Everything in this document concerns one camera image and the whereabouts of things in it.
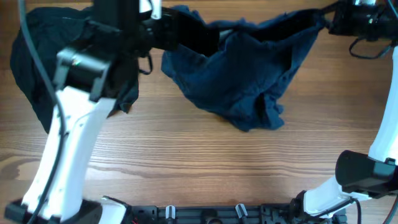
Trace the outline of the navy blue shorts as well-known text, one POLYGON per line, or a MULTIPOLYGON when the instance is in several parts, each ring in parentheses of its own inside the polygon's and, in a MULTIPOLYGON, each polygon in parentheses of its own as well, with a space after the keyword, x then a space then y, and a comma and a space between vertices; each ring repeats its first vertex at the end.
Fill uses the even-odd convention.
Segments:
POLYGON ((293 11, 259 24, 214 21, 214 49, 180 44, 162 56, 162 72, 197 108, 242 130, 278 129, 278 100, 324 28, 321 10, 293 11))

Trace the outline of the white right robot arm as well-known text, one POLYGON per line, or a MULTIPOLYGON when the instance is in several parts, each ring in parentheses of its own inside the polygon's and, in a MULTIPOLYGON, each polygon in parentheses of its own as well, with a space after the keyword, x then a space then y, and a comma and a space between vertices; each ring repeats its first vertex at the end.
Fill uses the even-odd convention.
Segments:
POLYGON ((361 201, 397 195, 397 3, 394 1, 337 1, 323 9, 334 18, 332 35, 355 36, 355 42, 390 40, 377 55, 392 55, 392 81, 384 116, 367 154, 343 151, 332 178, 301 192, 290 203, 287 223, 321 223, 361 201))

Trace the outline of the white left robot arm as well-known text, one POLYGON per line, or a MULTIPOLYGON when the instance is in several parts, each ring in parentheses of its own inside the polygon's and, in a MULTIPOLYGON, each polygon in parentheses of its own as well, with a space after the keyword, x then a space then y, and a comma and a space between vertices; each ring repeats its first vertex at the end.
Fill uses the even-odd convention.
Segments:
POLYGON ((132 223, 131 207, 114 198, 83 197, 100 129, 125 87, 141 73, 139 58, 182 42, 210 45, 218 34, 160 1, 95 1, 83 32, 57 54, 49 77, 19 1, 21 32, 54 108, 39 169, 25 195, 7 205, 15 223, 132 223))

